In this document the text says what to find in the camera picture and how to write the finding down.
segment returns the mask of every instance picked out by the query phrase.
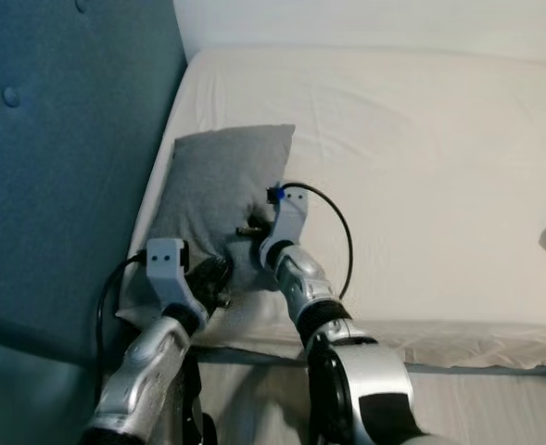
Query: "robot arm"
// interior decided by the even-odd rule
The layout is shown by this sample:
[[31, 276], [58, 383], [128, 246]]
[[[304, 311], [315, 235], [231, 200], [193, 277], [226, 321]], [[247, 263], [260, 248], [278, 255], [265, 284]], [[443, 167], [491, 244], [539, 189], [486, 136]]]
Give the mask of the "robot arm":
[[212, 258], [196, 267], [186, 277], [187, 246], [180, 239], [151, 239], [147, 243], [146, 274], [161, 304], [162, 314], [146, 328], [127, 349], [121, 367], [106, 383], [81, 445], [145, 445], [163, 409], [168, 389], [180, 370], [194, 366], [193, 387], [185, 385], [183, 410], [191, 418], [191, 434], [184, 444], [203, 443], [202, 416], [196, 416], [200, 382], [196, 362], [184, 361], [190, 338], [206, 326], [218, 295], [229, 278], [228, 261]]
[[449, 443], [419, 429], [404, 364], [356, 327], [323, 268], [298, 245], [305, 190], [288, 187], [273, 201], [276, 218], [260, 246], [260, 263], [273, 272], [306, 351], [312, 443]]

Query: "gray pillow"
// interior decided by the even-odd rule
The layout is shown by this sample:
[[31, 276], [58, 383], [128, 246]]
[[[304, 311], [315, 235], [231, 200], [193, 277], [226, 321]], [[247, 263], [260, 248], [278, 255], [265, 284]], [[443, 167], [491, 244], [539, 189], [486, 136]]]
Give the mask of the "gray pillow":
[[[238, 237], [235, 228], [247, 225], [250, 216], [273, 220], [266, 189], [283, 178], [294, 131], [294, 125], [261, 125], [177, 139], [148, 238], [188, 241], [191, 270], [211, 255], [231, 257], [234, 272], [228, 287], [232, 291], [273, 288], [270, 274], [258, 264], [258, 243]], [[144, 268], [137, 271], [123, 306], [146, 306], [147, 299], [157, 303], [144, 283], [144, 273]], [[137, 318], [126, 312], [129, 321]]]

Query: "black cable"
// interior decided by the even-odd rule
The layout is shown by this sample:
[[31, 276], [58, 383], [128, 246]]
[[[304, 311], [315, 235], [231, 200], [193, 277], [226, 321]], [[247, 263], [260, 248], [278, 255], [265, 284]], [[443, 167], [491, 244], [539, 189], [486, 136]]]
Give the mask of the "black cable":
[[108, 298], [108, 293], [112, 288], [112, 285], [122, 275], [124, 269], [126, 269], [126, 266], [133, 262], [141, 262], [146, 264], [146, 250], [139, 251], [139, 253], [136, 255], [116, 266], [114, 271], [106, 280], [106, 283], [102, 288], [99, 301], [97, 302], [97, 310], [95, 314], [95, 406], [97, 406], [99, 403], [104, 378], [104, 305], [106, 304], [106, 299]]
[[343, 228], [345, 229], [345, 235], [347, 236], [347, 245], [349, 246], [349, 267], [347, 268], [347, 277], [345, 278], [345, 284], [343, 285], [343, 288], [338, 294], [338, 299], [343, 299], [343, 297], [345, 297], [345, 294], [347, 293], [347, 289], [349, 289], [350, 277], [353, 273], [353, 240], [350, 236], [350, 229], [349, 225], [347, 224], [347, 220], [343, 216], [340, 209], [332, 201], [332, 199], [330, 199], [330, 197], [318, 190], [316, 187], [312, 187], [311, 185], [307, 185], [304, 183], [286, 183], [281, 186], [281, 190], [285, 191], [285, 189], [289, 187], [303, 188], [304, 190], [308, 190], [321, 197], [324, 201], [326, 201], [326, 204], [328, 204], [332, 208], [332, 210], [335, 211], [336, 216], [343, 224]]

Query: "headboard button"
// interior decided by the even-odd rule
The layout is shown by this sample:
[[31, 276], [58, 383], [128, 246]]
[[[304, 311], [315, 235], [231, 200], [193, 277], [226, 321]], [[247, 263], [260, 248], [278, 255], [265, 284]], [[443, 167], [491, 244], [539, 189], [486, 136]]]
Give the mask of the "headboard button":
[[19, 95], [15, 88], [11, 86], [8, 86], [3, 90], [3, 100], [8, 107], [15, 108], [19, 106]]
[[77, 10], [81, 13], [81, 14], [84, 14], [85, 11], [87, 10], [87, 4], [89, 2], [87, 0], [75, 0], [75, 6], [77, 7]]

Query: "mattress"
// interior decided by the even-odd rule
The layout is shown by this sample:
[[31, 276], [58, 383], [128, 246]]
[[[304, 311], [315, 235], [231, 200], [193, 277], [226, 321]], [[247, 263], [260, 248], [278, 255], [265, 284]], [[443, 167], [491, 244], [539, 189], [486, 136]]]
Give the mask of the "mattress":
[[[176, 96], [131, 243], [176, 137], [294, 123], [286, 178], [322, 189], [354, 241], [345, 306], [407, 362], [546, 364], [546, 66], [372, 49], [207, 50]], [[340, 288], [341, 226], [310, 199], [301, 244]], [[131, 272], [125, 275], [124, 288]], [[134, 323], [148, 318], [121, 308]], [[299, 352], [278, 293], [234, 297], [197, 340]]]

